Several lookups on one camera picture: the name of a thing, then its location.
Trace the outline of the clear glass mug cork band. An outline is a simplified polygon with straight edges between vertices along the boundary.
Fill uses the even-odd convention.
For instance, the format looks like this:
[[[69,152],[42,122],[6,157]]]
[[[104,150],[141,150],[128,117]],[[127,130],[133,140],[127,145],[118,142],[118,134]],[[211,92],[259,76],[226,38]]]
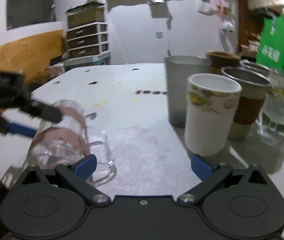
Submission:
[[[62,112],[62,121],[58,124],[41,121],[29,147],[26,165],[51,169],[60,164],[74,164],[93,154],[97,159],[96,170],[86,181],[99,187],[114,179],[117,168],[108,137],[104,131],[87,123],[97,114],[86,115],[85,110],[72,100],[60,100],[53,106]]]

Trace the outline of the white patterned paper cup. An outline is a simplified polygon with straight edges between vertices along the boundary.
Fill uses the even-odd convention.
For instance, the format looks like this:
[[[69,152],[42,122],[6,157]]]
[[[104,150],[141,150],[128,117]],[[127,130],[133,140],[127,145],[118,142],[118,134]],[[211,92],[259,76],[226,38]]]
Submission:
[[[223,149],[241,91],[238,82],[217,74],[187,78],[184,140],[190,152],[209,157]]]

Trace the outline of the metal cup with brown sleeve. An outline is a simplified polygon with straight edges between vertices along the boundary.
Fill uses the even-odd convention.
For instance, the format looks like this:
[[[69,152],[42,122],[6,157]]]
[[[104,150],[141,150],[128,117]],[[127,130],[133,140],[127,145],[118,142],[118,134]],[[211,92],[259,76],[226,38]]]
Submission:
[[[223,67],[221,71],[225,77],[233,79],[242,87],[239,104],[228,138],[243,140],[247,137],[252,124],[259,116],[271,84],[266,77],[252,70]]]

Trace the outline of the brown cork cup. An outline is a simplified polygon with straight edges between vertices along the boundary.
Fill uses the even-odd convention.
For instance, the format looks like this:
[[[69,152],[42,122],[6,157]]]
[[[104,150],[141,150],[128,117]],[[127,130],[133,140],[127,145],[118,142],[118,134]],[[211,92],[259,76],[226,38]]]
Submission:
[[[223,67],[238,67],[241,58],[234,54],[222,51],[207,51],[206,58],[212,63],[211,73],[222,75]]]

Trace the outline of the steel cup at back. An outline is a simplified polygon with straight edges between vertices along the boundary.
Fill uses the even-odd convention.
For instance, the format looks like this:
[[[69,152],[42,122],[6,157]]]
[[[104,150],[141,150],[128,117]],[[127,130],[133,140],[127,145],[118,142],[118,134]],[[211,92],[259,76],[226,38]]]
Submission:
[[[243,69],[248,69],[258,74],[261,74],[265,77],[269,76],[270,69],[262,64],[258,64],[256,62],[251,62],[248,60],[241,60],[239,62],[239,66]]]

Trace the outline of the white plastic drawer unit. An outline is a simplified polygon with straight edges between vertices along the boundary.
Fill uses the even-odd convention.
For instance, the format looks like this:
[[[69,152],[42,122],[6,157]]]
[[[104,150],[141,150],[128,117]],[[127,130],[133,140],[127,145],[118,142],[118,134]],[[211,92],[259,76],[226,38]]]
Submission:
[[[109,53],[106,22],[93,22],[68,29],[67,48],[71,59]]]

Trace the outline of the ribbed clear stemmed glass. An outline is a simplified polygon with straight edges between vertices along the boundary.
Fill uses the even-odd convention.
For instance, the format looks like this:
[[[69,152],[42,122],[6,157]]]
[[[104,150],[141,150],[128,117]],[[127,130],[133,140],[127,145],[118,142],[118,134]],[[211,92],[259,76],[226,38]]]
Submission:
[[[257,134],[263,143],[275,146],[281,140],[277,127],[284,126],[284,69],[271,68],[268,79],[271,87],[265,98],[262,112],[269,118],[269,124],[259,126]]]

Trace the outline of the grey metal tumbler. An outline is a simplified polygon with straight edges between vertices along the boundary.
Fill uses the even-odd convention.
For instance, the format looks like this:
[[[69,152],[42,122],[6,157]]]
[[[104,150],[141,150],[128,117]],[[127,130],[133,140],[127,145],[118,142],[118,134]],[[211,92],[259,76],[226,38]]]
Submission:
[[[195,56],[165,58],[168,119],[171,125],[185,127],[187,78],[193,74],[210,73],[211,61]]]

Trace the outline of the glass terrarium tank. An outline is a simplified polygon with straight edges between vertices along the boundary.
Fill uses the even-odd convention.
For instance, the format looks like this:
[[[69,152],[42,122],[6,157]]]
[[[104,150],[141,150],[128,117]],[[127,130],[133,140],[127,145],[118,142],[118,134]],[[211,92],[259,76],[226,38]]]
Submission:
[[[73,6],[66,11],[68,28],[75,28],[94,22],[105,22],[105,5],[100,2],[88,2]]]

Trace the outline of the green reusable shopping bag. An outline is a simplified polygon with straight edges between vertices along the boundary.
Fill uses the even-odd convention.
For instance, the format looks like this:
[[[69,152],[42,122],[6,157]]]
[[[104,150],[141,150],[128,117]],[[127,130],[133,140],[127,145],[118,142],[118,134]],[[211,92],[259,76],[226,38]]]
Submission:
[[[256,62],[269,68],[284,69],[284,14],[264,20]]]

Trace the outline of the white plush wall ornament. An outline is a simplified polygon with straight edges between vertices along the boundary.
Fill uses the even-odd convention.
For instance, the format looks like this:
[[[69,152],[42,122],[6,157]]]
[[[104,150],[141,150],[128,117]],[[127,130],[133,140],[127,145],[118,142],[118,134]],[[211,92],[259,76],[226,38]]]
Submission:
[[[224,21],[220,30],[224,33],[233,33],[235,31],[235,26],[229,21]]]

